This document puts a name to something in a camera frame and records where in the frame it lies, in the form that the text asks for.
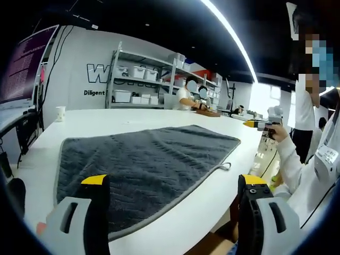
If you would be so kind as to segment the person's right hand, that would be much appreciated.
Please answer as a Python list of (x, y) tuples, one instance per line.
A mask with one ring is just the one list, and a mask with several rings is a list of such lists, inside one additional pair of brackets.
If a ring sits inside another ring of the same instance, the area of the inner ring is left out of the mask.
[(282, 125), (269, 124), (266, 125), (266, 128), (271, 131), (271, 137), (277, 142), (282, 142), (286, 137), (288, 137), (288, 134)]

